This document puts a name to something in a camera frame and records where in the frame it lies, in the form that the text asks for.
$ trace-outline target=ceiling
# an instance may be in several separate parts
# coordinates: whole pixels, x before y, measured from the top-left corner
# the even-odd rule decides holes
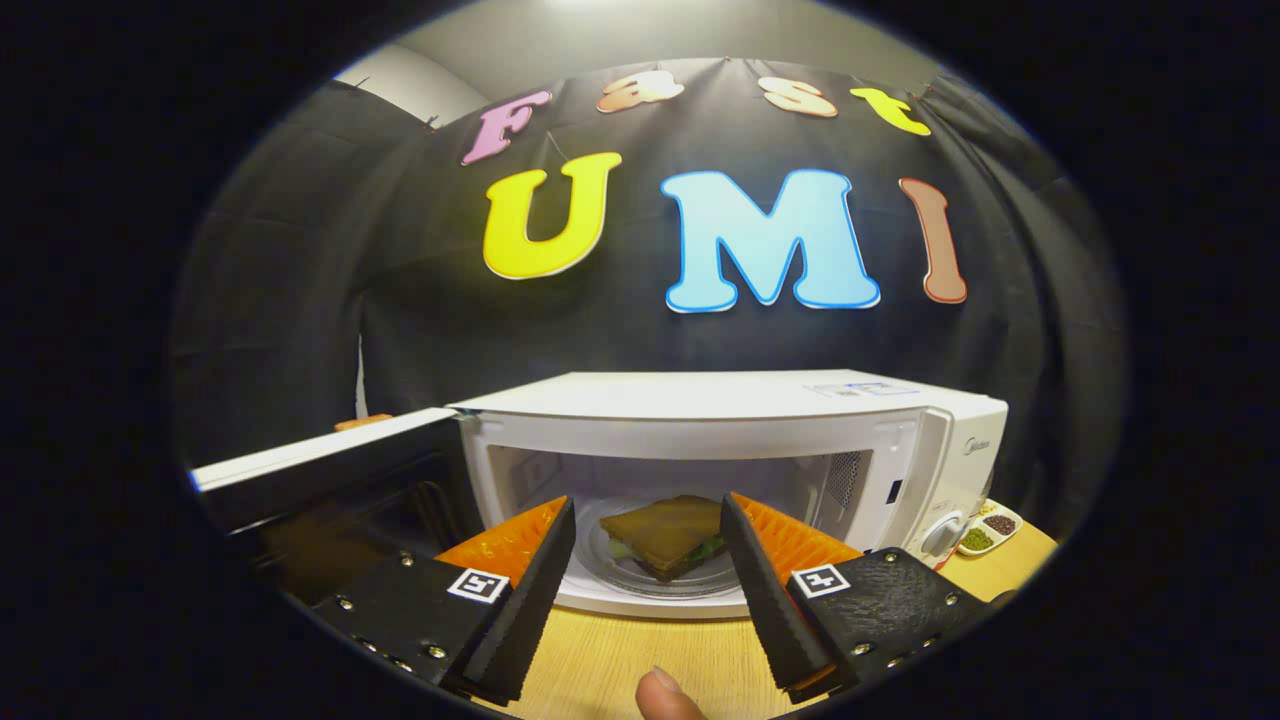
[[[677,58],[755,58],[919,92],[938,64],[812,0],[479,0],[397,41],[489,100],[579,73]]]

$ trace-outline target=blue letter m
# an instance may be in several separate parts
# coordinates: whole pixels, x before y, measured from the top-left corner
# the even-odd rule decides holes
[[[808,307],[870,307],[879,286],[867,277],[845,195],[849,178],[827,170],[792,170],[765,215],[724,173],[672,176],[662,192],[680,205],[680,282],[667,291],[677,313],[716,313],[737,301],[721,274],[719,247],[732,258],[755,299],[773,305],[796,246],[804,275],[796,300]]]

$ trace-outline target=microwave control knob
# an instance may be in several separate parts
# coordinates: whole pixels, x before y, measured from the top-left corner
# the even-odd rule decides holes
[[[920,550],[925,555],[946,555],[960,542],[960,533],[964,532],[964,518],[959,512],[952,512],[924,536],[924,544]]]

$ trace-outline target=white microwave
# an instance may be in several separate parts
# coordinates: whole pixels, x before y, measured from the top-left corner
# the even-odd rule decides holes
[[[465,479],[436,496],[467,530],[479,529],[467,516],[489,528],[573,497],[577,538],[558,605],[745,616],[728,553],[658,583],[611,555],[599,520],[677,495],[719,501],[735,491],[856,550],[896,546],[937,566],[982,500],[1007,407],[852,370],[570,373],[207,465],[192,479],[215,500],[215,519],[242,533],[430,451],[465,464],[452,469]],[[440,455],[442,443],[454,448]]]

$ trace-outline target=yellow letter u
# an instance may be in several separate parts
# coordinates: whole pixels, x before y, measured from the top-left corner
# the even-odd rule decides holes
[[[575,158],[561,168],[573,179],[568,222],[550,240],[529,240],[529,206],[547,173],[525,170],[489,186],[489,223],[484,229],[484,263],[494,274],[525,281],[554,275],[586,258],[604,229],[604,193],[609,170],[622,164],[617,152]]]

